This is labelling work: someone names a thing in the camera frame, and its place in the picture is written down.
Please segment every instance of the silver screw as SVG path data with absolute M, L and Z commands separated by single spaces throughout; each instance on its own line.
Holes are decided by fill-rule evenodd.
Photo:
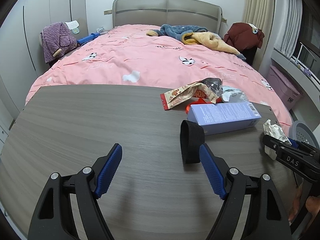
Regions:
M 55 173 L 51 174 L 50 178 L 51 179 L 56 179 L 58 176 L 59 176 L 59 174 L 55 172 Z
M 268 174 L 263 174 L 262 177 L 264 180 L 270 180 L 270 176 Z
M 230 169 L 230 173 L 233 174 L 233 175 L 236 175 L 236 174 L 239 173 L 239 171 L 236 168 L 231 168 Z
M 90 167 L 85 167 L 85 168 L 82 170 L 82 172 L 83 172 L 84 174 L 88 174 L 88 173 L 91 172 L 91 168 L 90 168 Z

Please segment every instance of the cartoon cow print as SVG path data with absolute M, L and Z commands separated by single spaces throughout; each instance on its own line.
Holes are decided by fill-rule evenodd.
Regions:
M 195 63 L 195 61 L 193 59 L 186 59 L 186 58 L 181 57 L 181 56 L 179 56 L 179 59 L 182 61 L 182 63 L 184 65 L 191 65 L 191 64 Z
M 269 90 L 269 91 L 273 91 L 273 88 L 269 85 L 269 83 L 267 81 L 264 81 L 263 79 L 261 79 L 261 83 Z
M 138 82 L 139 79 L 140 79 L 140 72 L 136 70 L 133 70 L 129 75 L 122 76 L 123 81 L 131 81 L 132 83 Z
M 174 90 L 174 91 L 172 91 L 172 95 L 173 95 L 173 96 L 177 96 L 177 95 L 178 95 L 178 92 L 179 92 L 179 89 Z
M 89 59 L 93 59 L 97 56 L 97 53 L 91 53 L 88 57 L 85 57 L 82 61 L 84 60 L 89 60 Z

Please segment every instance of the human hand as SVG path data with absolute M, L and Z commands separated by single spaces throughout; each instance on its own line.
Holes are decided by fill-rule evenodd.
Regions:
M 301 195 L 302 195 L 302 184 L 300 184 L 300 186 L 298 187 L 294 200 L 292 201 L 292 208 L 290 209 L 289 217 L 288 217 L 289 221 L 292 221 L 299 211 Z M 306 227 L 308 228 L 312 224 L 317 214 L 319 213 L 320 198 L 313 197 L 313 196 L 308 197 L 306 201 L 306 208 L 308 212 L 312 214 L 312 219 L 310 220 L 309 224 Z

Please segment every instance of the brown jacket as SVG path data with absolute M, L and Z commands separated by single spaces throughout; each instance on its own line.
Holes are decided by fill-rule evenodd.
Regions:
M 228 33 L 224 35 L 224 42 L 239 52 L 244 49 L 251 49 L 257 46 L 261 49 L 264 34 L 261 30 L 255 34 L 252 32 L 252 28 L 247 23 L 234 23 Z

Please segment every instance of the pink bedding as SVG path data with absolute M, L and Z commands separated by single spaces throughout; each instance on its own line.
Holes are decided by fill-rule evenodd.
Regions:
M 271 106 L 288 134 L 290 115 L 267 81 L 235 55 L 166 36 L 149 37 L 150 25 L 124 25 L 59 60 L 32 85 L 26 103 L 42 86 L 121 84 L 178 88 L 206 77 L 243 90 L 255 103 Z

